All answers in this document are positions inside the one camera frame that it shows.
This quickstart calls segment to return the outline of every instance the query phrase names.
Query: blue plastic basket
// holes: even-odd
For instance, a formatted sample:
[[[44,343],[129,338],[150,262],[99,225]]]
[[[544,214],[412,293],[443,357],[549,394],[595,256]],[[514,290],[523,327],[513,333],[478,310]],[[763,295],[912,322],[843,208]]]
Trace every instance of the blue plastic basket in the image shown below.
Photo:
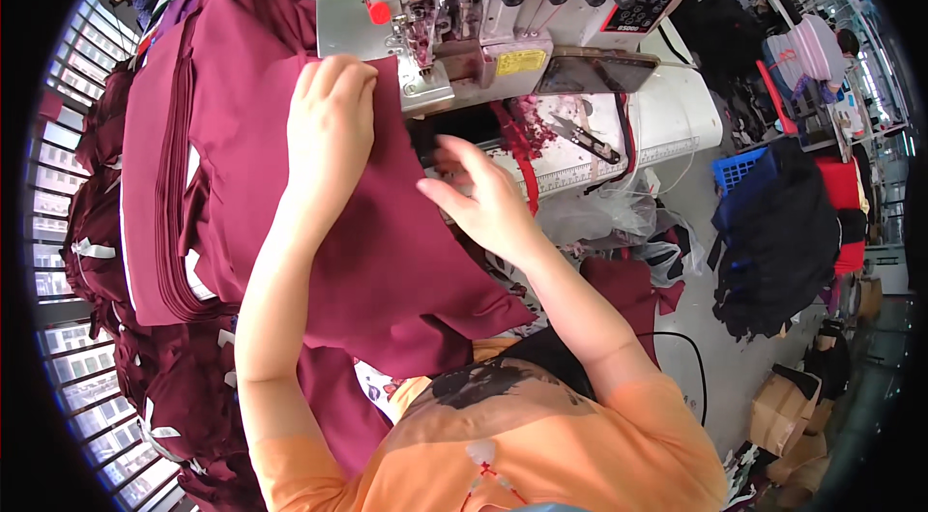
[[[722,195],[727,195],[731,188],[738,185],[741,178],[751,171],[757,160],[766,152],[767,148],[761,147],[731,158],[721,158],[713,161],[712,170],[715,174],[715,182],[722,188]]]

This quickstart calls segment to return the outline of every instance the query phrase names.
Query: woman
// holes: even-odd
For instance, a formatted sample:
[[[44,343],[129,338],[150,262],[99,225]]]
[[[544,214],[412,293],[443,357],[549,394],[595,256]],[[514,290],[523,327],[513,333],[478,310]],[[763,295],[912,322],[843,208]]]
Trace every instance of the woman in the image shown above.
[[[447,136],[436,157],[458,182],[472,183],[473,197],[438,180],[420,180],[420,191],[525,272],[601,404],[540,367],[496,357],[436,378],[365,471],[342,478],[295,367],[313,256],[374,142],[376,78],[354,57],[335,56],[304,67],[293,92],[291,183],[251,273],[236,337],[242,420],[268,508],[718,510],[722,466],[673,380],[544,237],[509,174]]]

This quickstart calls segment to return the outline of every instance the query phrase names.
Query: scissors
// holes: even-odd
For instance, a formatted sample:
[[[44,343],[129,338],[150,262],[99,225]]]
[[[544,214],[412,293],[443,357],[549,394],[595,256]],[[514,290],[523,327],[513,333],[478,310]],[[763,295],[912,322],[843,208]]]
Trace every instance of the scissors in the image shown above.
[[[619,161],[622,159],[622,156],[617,151],[612,149],[609,144],[601,142],[592,134],[590,134],[590,132],[583,129],[571,120],[559,115],[554,115],[551,117],[554,118],[555,123],[553,125],[545,123],[545,125],[550,127],[552,132],[560,135],[565,140],[568,140],[572,144],[586,149],[586,151],[589,153],[613,166],[619,163]]]

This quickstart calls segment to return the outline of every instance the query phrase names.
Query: digital display screen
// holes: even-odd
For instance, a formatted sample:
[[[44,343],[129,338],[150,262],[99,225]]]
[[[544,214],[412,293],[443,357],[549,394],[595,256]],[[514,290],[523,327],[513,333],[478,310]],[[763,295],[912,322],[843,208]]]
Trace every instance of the digital display screen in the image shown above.
[[[642,59],[555,56],[536,92],[633,93],[656,68],[657,63]]]

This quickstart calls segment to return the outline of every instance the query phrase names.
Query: warning label sticker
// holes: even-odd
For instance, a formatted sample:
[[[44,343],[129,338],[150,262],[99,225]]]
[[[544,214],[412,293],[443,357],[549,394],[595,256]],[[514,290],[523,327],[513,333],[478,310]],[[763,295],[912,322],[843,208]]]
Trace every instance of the warning label sticker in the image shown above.
[[[496,59],[496,75],[511,75],[523,71],[538,71],[548,55],[541,49],[504,53]]]

